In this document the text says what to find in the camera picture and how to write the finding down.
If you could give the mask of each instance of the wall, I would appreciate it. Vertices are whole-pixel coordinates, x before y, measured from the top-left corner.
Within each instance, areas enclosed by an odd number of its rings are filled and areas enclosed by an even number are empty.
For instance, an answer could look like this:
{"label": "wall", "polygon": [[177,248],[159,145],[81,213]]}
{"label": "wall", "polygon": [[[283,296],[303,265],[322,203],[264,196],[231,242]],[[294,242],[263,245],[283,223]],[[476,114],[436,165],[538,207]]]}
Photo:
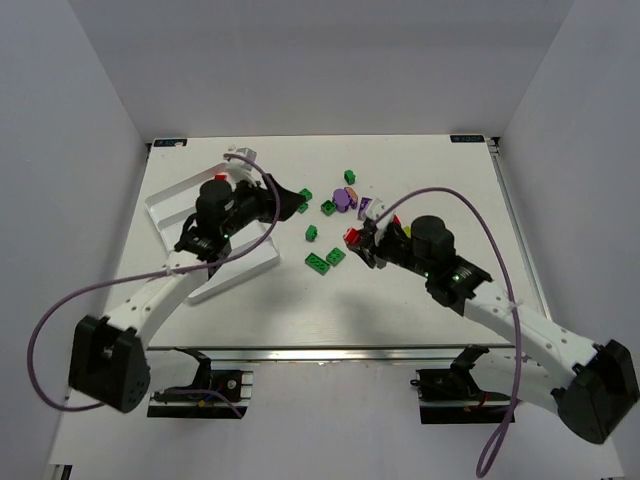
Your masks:
{"label": "wall", "polygon": [[[554,320],[632,350],[640,370],[640,4],[574,4],[503,138]],[[640,407],[614,436],[640,479]]]}
{"label": "wall", "polygon": [[502,133],[571,0],[71,0],[155,136]]}
{"label": "wall", "polygon": [[[27,379],[26,348],[55,300],[117,264],[144,145],[64,0],[3,0],[0,15],[0,431],[3,478],[40,478],[59,415]],[[66,391],[82,298],[46,327],[36,367]]]}

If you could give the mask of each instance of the black label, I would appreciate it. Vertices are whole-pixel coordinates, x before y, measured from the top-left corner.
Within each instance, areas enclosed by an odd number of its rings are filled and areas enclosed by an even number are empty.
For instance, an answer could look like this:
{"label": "black label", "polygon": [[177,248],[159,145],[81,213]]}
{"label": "black label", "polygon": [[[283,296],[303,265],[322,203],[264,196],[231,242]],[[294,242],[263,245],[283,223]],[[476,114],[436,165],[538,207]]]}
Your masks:
{"label": "black label", "polygon": [[186,147],[187,139],[186,138],[160,138],[158,140],[154,140],[154,147]]}
{"label": "black label", "polygon": [[451,143],[484,143],[482,135],[449,135]]}

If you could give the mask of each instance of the white wall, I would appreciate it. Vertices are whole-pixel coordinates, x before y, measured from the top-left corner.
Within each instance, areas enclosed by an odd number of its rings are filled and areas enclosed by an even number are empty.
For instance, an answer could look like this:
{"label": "white wall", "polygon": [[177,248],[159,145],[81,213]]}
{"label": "white wall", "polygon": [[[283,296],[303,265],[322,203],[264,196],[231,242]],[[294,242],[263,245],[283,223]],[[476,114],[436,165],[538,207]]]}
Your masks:
{"label": "white wall", "polygon": [[71,0],[142,136],[502,133],[571,0]]}
{"label": "white wall", "polygon": [[[503,138],[554,320],[615,338],[640,370],[640,3],[581,0]],[[640,407],[615,443],[640,479]]]}
{"label": "white wall", "polygon": [[[0,468],[31,480],[59,415],[28,383],[29,334],[55,300],[112,272],[145,152],[66,1],[3,0],[0,65]],[[102,298],[42,332],[36,365],[58,401],[73,325]]]}

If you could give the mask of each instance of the purple block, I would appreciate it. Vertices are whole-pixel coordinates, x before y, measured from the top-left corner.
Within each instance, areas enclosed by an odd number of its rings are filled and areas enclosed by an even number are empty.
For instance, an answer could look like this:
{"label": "purple block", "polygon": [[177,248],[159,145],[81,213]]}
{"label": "purple block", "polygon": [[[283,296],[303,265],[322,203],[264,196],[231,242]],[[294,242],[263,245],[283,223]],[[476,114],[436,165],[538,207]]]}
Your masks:
{"label": "purple block", "polygon": [[360,200],[360,208],[358,209],[358,220],[364,220],[364,210],[365,208],[367,208],[367,205],[369,205],[370,201],[371,199],[368,197],[362,197],[362,199]]}
{"label": "purple block", "polygon": [[340,213],[344,213],[349,210],[351,196],[345,192],[344,188],[338,188],[333,191],[333,203],[336,204],[336,208]]}

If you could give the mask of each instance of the cable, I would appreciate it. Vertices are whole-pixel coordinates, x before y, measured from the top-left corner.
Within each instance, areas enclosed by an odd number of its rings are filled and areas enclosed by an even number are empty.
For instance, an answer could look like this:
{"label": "cable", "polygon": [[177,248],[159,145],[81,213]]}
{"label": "cable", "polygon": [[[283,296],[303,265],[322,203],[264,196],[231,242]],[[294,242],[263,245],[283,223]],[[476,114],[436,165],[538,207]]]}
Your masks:
{"label": "cable", "polygon": [[177,390],[177,389],[169,388],[169,389],[165,390],[165,393],[184,394],[184,395],[209,395],[209,396],[212,396],[212,397],[216,397],[217,399],[219,399],[219,400],[223,401],[224,403],[226,403],[227,406],[231,409],[231,411],[236,414],[236,417],[238,417],[238,418],[244,417],[242,412],[240,410],[238,410],[238,407],[236,407],[231,402],[231,400],[229,400],[227,397],[222,395],[217,390],[207,390],[207,389],[199,389],[199,388],[196,388],[196,389],[193,389],[193,390]]}
{"label": "cable", "polygon": [[258,240],[256,240],[249,248],[247,248],[246,250],[243,250],[242,252],[240,252],[237,255],[231,255],[231,256],[229,256],[227,258],[216,260],[215,262],[212,262],[212,263],[205,263],[205,264],[202,264],[202,265],[194,265],[194,266],[190,266],[190,267],[174,268],[173,270],[158,270],[156,272],[142,273],[142,274],[139,274],[139,275],[132,275],[130,277],[117,278],[117,279],[114,279],[114,280],[107,280],[105,282],[99,282],[99,283],[96,283],[96,284],[93,284],[93,285],[89,285],[89,286],[83,287],[83,288],[81,288],[79,290],[76,290],[75,292],[71,292],[67,296],[61,298],[56,303],[54,303],[49,308],[49,310],[47,310],[44,313],[44,315],[42,315],[42,317],[40,318],[40,320],[36,324],[35,328],[33,329],[33,332],[31,333],[31,337],[29,338],[29,345],[27,347],[27,372],[29,374],[29,380],[31,381],[31,385],[33,386],[33,389],[36,391],[36,393],[38,394],[40,399],[44,403],[46,403],[48,406],[50,406],[51,408],[54,408],[56,410],[59,410],[61,412],[85,412],[87,410],[93,410],[94,408],[98,408],[98,407],[101,407],[103,405],[102,403],[94,403],[94,404],[91,404],[91,405],[84,405],[84,406],[81,406],[81,407],[68,407],[66,405],[56,403],[54,400],[52,400],[45,393],[45,391],[40,386],[40,382],[38,381],[38,378],[36,377],[36,371],[35,371],[35,366],[34,366],[34,351],[35,351],[36,341],[38,340],[38,335],[40,334],[40,331],[42,330],[42,327],[44,327],[44,325],[47,323],[49,318],[62,305],[64,305],[65,303],[69,302],[70,300],[73,300],[76,297],[79,297],[80,295],[84,295],[85,293],[93,292],[94,290],[98,290],[100,288],[112,287],[114,285],[120,285],[122,283],[128,283],[128,282],[135,282],[137,280],[147,280],[147,279],[155,279],[155,278],[160,278],[160,277],[166,277],[168,275],[171,275],[172,273],[181,274],[181,273],[193,272],[194,270],[201,270],[201,269],[205,269],[205,268],[214,268],[214,267],[217,267],[219,265],[223,265],[225,263],[233,262],[234,260],[237,260],[237,259],[239,259],[241,257],[244,257],[245,255],[248,255],[253,250],[258,248],[258,246],[262,242],[264,242],[267,238],[269,238],[269,235],[271,235],[271,232],[273,232],[273,229],[276,227],[276,224],[278,223],[278,218],[280,217],[280,205],[281,205],[280,195],[278,194],[278,189],[276,188],[275,183],[273,182],[271,177],[267,174],[267,172],[265,172],[264,169],[262,167],[260,167],[257,163],[255,163],[253,160],[250,160],[247,157],[244,157],[242,155],[238,155],[236,153],[225,153],[223,155],[223,157],[226,158],[226,159],[237,158],[238,160],[241,160],[241,161],[251,165],[251,167],[255,168],[255,170],[258,173],[260,173],[262,175],[262,177],[264,178],[264,181],[266,182],[266,184],[269,187],[269,189],[273,192],[273,195],[275,197],[275,214],[273,216],[273,222],[271,222],[271,224],[269,225],[269,228],[267,228],[267,230],[264,232],[264,235],[262,235]]}
{"label": "cable", "polygon": [[[500,249],[498,248],[498,244],[496,243],[491,230],[489,230],[489,226],[487,222],[484,221],[480,212],[473,206],[473,204],[467,200],[461,193],[447,187],[427,187],[421,188],[414,192],[405,195],[400,200],[391,205],[384,213],[377,218],[373,223],[377,224],[380,220],[382,220],[385,216],[389,215],[392,211],[402,205],[404,202],[413,198],[417,195],[421,195],[423,193],[433,193],[433,192],[441,192],[448,193],[458,198],[462,203],[464,203],[469,209],[473,212],[474,216],[482,226],[484,233],[489,239],[489,243],[491,244],[491,248],[493,249],[493,253],[498,260],[498,264],[500,265],[500,271],[502,272],[502,276],[504,277],[505,284],[507,286],[507,295],[509,297],[509,301],[512,305],[515,305],[515,295],[513,293],[513,284],[511,283],[511,277],[509,276],[509,272],[507,271],[507,266],[504,263],[504,259],[502,258],[502,254],[500,253]],[[513,376],[513,386],[511,387],[511,400],[509,401],[509,406],[507,407],[507,411],[500,422],[500,425],[495,429],[495,431],[491,434],[487,443],[482,449],[482,453],[480,453],[480,457],[478,458],[478,464],[476,465],[476,477],[484,478],[491,467],[493,466],[493,462],[498,456],[498,452],[500,452],[500,448],[502,447],[502,443],[509,431],[509,426],[511,425],[511,419],[513,418],[513,413],[518,406],[518,392],[520,390],[520,377],[522,376],[522,364],[520,362],[520,358],[522,358],[522,332],[520,330],[520,315],[518,314],[517,307],[513,307],[513,329],[515,333],[515,349],[516,349],[516,367]]]}

